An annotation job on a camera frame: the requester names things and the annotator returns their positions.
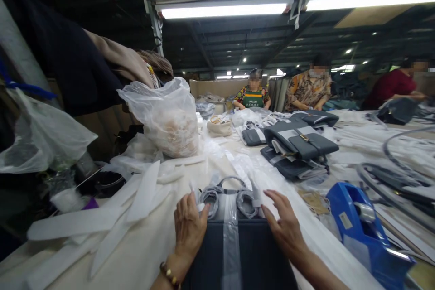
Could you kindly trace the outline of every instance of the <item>woman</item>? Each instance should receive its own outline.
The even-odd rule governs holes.
[[[272,104],[272,100],[267,93],[267,90],[261,87],[261,78],[263,71],[261,69],[254,69],[249,73],[249,85],[237,93],[234,98],[233,104],[240,110],[250,107],[262,107],[266,110]]]
[[[378,79],[370,95],[361,105],[361,110],[377,110],[385,101],[408,97],[417,101],[424,101],[427,96],[416,92],[414,73],[427,72],[428,59],[408,57],[400,68],[391,70]]]
[[[280,219],[276,221],[266,206],[262,205],[261,208],[277,244],[291,263],[316,290],[348,289],[322,260],[308,249],[288,198],[275,190],[267,190],[264,193],[274,201]],[[209,209],[210,204],[207,204],[201,215],[199,214],[194,193],[185,195],[178,202],[174,212],[175,251],[169,255],[165,263],[162,263],[160,274],[151,290],[181,289],[181,284],[203,242]]]
[[[321,111],[331,97],[330,68],[330,59],[324,54],[318,54],[309,70],[294,76],[287,90],[286,111],[310,108]]]

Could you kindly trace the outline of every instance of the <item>green apron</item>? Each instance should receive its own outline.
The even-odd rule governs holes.
[[[257,92],[251,92],[249,90],[246,90],[242,104],[246,108],[253,107],[253,106],[264,107],[263,95],[261,93],[262,90],[259,90]]]

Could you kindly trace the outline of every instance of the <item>bracelet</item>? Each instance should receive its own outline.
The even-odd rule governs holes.
[[[160,264],[160,272],[168,279],[168,281],[172,284],[172,287],[175,290],[181,290],[181,283],[177,281],[175,276],[172,276],[171,269],[168,268],[168,265],[165,262]]]

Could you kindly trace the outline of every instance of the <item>hand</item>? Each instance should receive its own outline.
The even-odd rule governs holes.
[[[304,103],[301,103],[301,106],[299,107],[299,109],[301,109],[301,110],[303,110],[303,111],[305,111],[305,110],[309,110],[309,106],[306,105],[306,104],[304,104]]]
[[[261,206],[273,236],[284,255],[298,267],[307,261],[311,254],[300,232],[298,218],[286,196],[275,190],[266,190],[264,193],[274,201],[273,205],[280,215],[277,222],[272,212],[266,206]]]
[[[210,204],[207,204],[199,216],[195,194],[192,192],[183,196],[174,211],[176,236],[174,255],[185,262],[185,265],[188,264],[187,270],[203,242],[209,210]]]

